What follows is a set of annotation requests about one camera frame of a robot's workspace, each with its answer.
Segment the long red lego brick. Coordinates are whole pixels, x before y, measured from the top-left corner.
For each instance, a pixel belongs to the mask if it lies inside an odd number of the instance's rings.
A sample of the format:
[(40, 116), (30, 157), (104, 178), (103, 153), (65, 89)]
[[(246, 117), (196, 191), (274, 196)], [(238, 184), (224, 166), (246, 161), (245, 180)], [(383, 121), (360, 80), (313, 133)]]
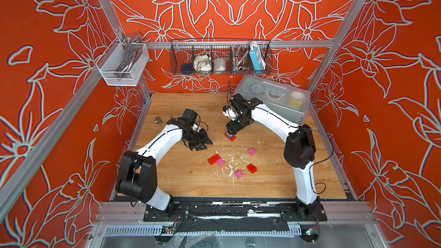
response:
[(218, 160), (220, 160), (221, 157), (218, 154), (215, 154), (214, 156), (210, 157), (208, 159), (208, 163), (213, 166), (214, 164), (216, 164), (218, 162)]

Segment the pink lego brick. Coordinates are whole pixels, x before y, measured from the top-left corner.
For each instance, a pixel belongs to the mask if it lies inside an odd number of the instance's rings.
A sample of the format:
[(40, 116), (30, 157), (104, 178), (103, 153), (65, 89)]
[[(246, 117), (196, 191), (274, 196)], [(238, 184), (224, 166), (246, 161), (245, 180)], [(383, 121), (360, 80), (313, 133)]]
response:
[(250, 148), (250, 149), (248, 150), (248, 154), (249, 154), (250, 156), (254, 156), (254, 155), (256, 154), (256, 151), (255, 151), (253, 148)]
[(235, 174), (237, 179), (242, 179), (243, 178), (243, 172), (241, 170), (235, 171), (234, 174)]
[(217, 164), (218, 166), (223, 166), (225, 164), (225, 161), (220, 158), (219, 160), (217, 160)]

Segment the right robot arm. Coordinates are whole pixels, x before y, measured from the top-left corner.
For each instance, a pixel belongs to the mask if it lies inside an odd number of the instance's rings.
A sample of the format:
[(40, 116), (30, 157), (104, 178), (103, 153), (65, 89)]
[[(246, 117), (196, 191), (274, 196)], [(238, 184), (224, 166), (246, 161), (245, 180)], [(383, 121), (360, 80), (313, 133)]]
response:
[(230, 136), (235, 136), (253, 122), (258, 122), (284, 141), (284, 159), (295, 174), (296, 213), (301, 219), (313, 216), (320, 201), (313, 176), (317, 149), (312, 129), (306, 124), (298, 125), (283, 118), (257, 98), (247, 101), (241, 94), (233, 95), (222, 111), (224, 116), (230, 118), (226, 125)]

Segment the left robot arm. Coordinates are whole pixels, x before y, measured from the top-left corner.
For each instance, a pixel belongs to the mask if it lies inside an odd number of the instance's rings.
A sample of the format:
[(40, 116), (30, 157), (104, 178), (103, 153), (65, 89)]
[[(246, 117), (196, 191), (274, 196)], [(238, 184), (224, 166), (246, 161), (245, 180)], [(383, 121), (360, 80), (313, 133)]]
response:
[(126, 151), (120, 162), (116, 192), (155, 210), (173, 212), (173, 197), (158, 187), (157, 164), (178, 142), (191, 151), (206, 150), (212, 145), (201, 123), (196, 111), (185, 109), (181, 117), (170, 119), (151, 142), (137, 151)]

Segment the clear plastic storage box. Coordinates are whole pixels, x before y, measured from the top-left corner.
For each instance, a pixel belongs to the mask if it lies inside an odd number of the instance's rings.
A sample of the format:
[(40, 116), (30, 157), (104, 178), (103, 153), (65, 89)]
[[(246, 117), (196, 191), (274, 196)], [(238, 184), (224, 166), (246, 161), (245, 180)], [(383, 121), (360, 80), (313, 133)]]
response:
[[(301, 109), (287, 103), (289, 94), (293, 91), (305, 94), (304, 106)], [(304, 124), (310, 103), (310, 92), (307, 90), (253, 75), (244, 76), (234, 93), (241, 94), (246, 100), (257, 98), (278, 115), (299, 125)]]

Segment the yellow tape roll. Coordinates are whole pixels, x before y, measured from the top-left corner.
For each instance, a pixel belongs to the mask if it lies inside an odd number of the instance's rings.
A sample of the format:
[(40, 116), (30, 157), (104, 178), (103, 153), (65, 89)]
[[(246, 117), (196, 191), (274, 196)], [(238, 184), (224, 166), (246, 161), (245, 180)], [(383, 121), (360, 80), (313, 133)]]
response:
[(301, 109), (304, 106), (305, 94), (299, 91), (293, 91), (289, 94), (287, 103), (295, 108)]

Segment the blue white box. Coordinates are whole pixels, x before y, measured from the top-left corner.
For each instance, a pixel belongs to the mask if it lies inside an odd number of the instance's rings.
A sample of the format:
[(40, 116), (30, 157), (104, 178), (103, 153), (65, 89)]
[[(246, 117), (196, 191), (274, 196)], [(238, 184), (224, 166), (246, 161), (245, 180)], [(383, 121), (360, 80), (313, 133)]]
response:
[(261, 56), (259, 45), (255, 41), (250, 42), (249, 56), (256, 74), (263, 75), (266, 69), (266, 62)]

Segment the white crumpled cloth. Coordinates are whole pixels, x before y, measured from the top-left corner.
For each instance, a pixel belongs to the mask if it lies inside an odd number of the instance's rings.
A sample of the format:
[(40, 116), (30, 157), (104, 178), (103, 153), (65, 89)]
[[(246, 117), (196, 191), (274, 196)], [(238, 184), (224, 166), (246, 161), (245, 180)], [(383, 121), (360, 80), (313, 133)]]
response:
[(209, 55), (198, 55), (194, 58), (193, 68), (195, 72), (210, 73), (212, 70)]

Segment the dark blue round object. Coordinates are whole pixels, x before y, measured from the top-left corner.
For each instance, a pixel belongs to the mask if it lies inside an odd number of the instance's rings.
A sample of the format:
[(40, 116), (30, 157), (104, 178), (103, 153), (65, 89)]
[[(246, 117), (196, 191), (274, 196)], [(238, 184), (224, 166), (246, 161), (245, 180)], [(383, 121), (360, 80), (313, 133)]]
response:
[(181, 66), (181, 73), (184, 75), (191, 75), (194, 73), (194, 65), (192, 63), (186, 63)]

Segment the metal tongs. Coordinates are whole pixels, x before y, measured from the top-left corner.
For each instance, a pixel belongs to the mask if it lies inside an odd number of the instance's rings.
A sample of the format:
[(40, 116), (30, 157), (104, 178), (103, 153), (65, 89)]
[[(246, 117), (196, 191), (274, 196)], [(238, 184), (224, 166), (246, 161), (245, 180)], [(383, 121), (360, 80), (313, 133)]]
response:
[(115, 76), (122, 78), (126, 72), (129, 72), (134, 63), (139, 59), (142, 54), (141, 47), (133, 47), (134, 45), (142, 41), (140, 32), (131, 33), (126, 37), (126, 47), (122, 58), (122, 63), (116, 68)]

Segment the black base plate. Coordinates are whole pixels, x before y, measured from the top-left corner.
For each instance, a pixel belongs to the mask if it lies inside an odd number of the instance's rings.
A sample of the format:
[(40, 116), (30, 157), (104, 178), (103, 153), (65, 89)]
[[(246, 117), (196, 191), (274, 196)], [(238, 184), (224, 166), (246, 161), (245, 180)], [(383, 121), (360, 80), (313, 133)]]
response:
[(273, 218), (284, 222), (325, 222), (328, 220), (322, 204), (298, 206), (295, 200), (274, 199), (214, 199), (203, 197), (190, 199), (177, 197), (174, 206), (166, 217), (158, 216), (159, 211), (148, 206), (145, 210), (145, 222), (189, 221), (200, 219), (233, 219), (233, 218)]

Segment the clear plastic wall bin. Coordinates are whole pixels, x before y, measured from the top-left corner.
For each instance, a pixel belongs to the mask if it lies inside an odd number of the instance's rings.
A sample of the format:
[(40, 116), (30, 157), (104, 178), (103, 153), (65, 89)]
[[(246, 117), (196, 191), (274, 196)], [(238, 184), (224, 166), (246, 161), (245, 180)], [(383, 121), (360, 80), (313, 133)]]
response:
[(97, 64), (108, 86), (135, 87), (149, 60), (147, 45), (140, 32), (129, 34), (123, 42), (114, 43)]

